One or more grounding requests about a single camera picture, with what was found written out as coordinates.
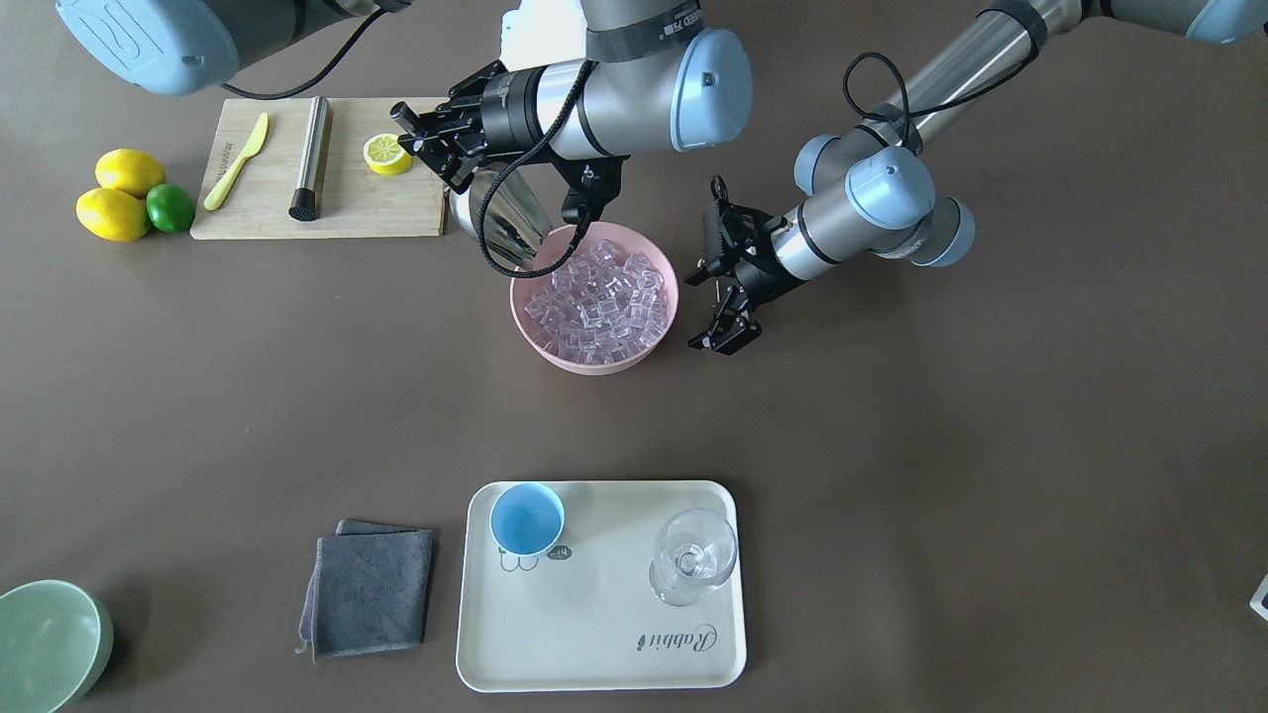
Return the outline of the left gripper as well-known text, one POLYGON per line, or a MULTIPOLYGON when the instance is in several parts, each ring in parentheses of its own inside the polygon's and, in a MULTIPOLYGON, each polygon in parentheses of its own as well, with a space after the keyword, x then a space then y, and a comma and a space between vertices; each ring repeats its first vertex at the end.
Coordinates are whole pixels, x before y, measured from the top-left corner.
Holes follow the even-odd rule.
POLYGON ((723 176, 713 176, 709 188, 713 204, 702 211, 702 259, 685 284, 715 280, 716 304, 706 329, 687 344, 694 351, 734 356, 765 334, 753 310, 792 292, 792 273, 779 261, 773 245, 790 221, 730 202, 723 176))

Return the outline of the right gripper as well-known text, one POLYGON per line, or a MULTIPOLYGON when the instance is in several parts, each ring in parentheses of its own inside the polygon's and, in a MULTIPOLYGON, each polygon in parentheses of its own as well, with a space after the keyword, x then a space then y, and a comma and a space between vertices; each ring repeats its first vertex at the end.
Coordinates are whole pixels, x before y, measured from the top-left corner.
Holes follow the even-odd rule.
MULTIPOLYGON (((470 189, 476 167, 511 162, 541 140, 536 90, 541 69, 508 71, 495 60, 450 89, 450 98, 417 115, 397 101, 391 118, 411 134, 411 154, 453 192, 470 189)), ((560 159, 568 184, 560 217, 581 225, 598 219, 623 190, 625 159, 560 159)))

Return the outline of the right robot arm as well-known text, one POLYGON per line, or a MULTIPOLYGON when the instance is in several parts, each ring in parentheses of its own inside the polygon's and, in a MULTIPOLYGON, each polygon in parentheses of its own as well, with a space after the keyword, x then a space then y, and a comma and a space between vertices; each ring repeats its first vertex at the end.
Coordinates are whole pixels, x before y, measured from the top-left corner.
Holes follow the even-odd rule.
MULTIPOLYGON (((180 96, 227 86, 240 69, 337 22, 406 1, 58 1, 63 25, 127 82, 180 96)), ((571 190, 566 219, 596 219, 631 154, 714 148, 746 126, 753 86, 733 32, 697 1, 585 1, 579 60, 508 69, 501 60, 418 114, 392 108, 404 148, 453 192, 484 167, 552 162, 571 190)))

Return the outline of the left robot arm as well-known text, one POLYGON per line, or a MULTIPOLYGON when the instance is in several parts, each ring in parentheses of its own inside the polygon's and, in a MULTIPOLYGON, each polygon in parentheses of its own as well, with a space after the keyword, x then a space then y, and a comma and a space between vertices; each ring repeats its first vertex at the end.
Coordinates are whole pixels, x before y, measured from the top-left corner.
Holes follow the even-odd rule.
POLYGON ((941 195, 922 154, 970 104, 1033 63, 1054 36, 1104 16, 1236 44, 1264 29, 1263 1, 995 1, 896 93, 858 112, 848 134, 820 134, 795 160, 800 204, 780 214, 739 206, 713 178, 702 259, 692 287, 715 280, 716 304, 695 351, 734 354, 760 337, 756 310, 860 254, 950 266, 978 239, 978 219, 941 195))

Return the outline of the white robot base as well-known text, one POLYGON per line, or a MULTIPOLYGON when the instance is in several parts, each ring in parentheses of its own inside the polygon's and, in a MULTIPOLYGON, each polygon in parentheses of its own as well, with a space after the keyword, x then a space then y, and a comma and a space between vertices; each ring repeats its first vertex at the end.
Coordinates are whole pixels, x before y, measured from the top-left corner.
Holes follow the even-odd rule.
POLYGON ((502 15, 498 60, 511 71, 585 60, 585 32, 579 1, 521 1, 502 15))

